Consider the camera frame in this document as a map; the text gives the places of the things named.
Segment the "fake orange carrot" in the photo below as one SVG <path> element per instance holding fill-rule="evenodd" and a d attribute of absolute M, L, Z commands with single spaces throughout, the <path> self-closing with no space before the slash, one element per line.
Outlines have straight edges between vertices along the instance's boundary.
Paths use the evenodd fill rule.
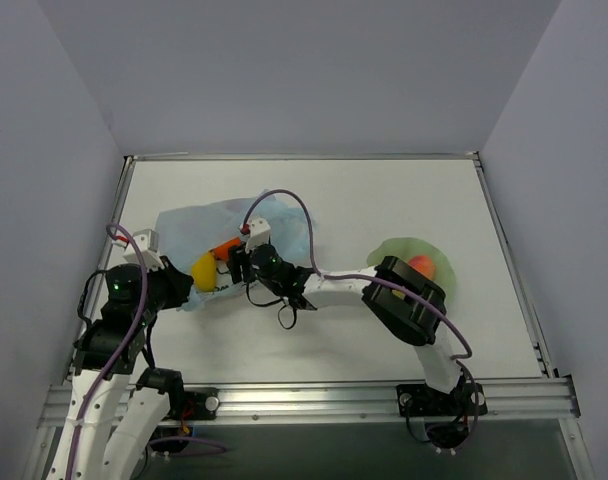
<path fill-rule="evenodd" d="M 239 247 L 241 244 L 241 239 L 239 237 L 234 237 L 211 249 L 211 253 L 216 260 L 227 262 L 230 250 Z"/>

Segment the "fake yellow mango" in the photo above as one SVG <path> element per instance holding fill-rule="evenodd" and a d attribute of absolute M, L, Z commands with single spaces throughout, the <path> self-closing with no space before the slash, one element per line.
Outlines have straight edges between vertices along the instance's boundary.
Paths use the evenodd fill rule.
<path fill-rule="evenodd" d="M 217 286 L 217 261 L 212 252 L 204 253 L 191 267 L 195 288 L 200 292 L 214 292 Z"/>

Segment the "light blue plastic bag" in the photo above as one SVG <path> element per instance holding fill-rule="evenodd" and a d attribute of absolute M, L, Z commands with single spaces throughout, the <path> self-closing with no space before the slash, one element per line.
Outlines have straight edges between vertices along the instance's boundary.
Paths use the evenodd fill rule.
<path fill-rule="evenodd" d="M 161 212 L 154 228 L 160 253 L 177 270 L 189 274 L 207 251 L 240 235 L 239 227 L 253 202 L 252 197 L 234 198 Z M 255 207 L 251 217 L 268 221 L 271 243 L 284 260 L 310 264 L 308 225 L 302 209 L 271 195 Z"/>

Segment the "fake pink peach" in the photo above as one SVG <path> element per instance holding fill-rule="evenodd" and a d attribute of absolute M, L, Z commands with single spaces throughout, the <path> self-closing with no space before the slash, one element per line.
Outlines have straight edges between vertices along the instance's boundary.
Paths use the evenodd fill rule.
<path fill-rule="evenodd" d="M 437 267 L 428 255 L 416 255 L 408 260 L 408 265 L 425 278 L 433 281 L 436 276 Z"/>

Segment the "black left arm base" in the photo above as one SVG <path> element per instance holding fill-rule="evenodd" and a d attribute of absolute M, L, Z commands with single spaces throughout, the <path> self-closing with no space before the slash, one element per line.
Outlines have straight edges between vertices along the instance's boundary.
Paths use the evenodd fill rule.
<path fill-rule="evenodd" d="M 169 399 L 170 411 L 166 418 L 175 421 L 215 420 L 220 405 L 219 390 L 213 387 L 171 393 Z"/>

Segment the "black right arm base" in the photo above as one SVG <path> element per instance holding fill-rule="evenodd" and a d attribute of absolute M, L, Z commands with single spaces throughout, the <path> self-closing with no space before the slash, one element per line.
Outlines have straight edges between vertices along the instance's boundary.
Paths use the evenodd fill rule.
<path fill-rule="evenodd" d="M 483 388 L 470 382 L 459 383 L 450 393 L 443 393 L 425 384 L 398 384 L 396 395 L 399 414 L 408 418 L 484 416 L 488 407 Z"/>

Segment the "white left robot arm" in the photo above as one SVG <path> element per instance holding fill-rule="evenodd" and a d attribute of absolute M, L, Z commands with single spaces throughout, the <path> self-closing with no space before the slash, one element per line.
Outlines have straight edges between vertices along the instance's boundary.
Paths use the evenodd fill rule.
<path fill-rule="evenodd" d="M 108 300 L 76 342 L 68 411 L 48 479 L 128 479 L 163 419 L 187 396 L 180 372 L 156 366 L 158 314 L 181 306 L 192 279 L 164 256 L 103 271 Z"/>

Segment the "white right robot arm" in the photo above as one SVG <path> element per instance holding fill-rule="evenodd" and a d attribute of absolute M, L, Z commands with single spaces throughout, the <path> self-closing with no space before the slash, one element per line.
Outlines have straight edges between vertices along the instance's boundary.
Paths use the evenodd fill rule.
<path fill-rule="evenodd" d="M 414 348 L 434 409 L 448 413 L 463 402 L 458 362 L 472 356 L 470 345 L 455 332 L 465 352 L 453 352 L 445 290 L 403 260 L 386 256 L 374 267 L 318 273 L 284 260 L 271 244 L 252 249 L 241 244 L 229 249 L 227 266 L 235 284 L 259 282 L 293 315 L 339 306 L 369 310 L 396 339 Z"/>

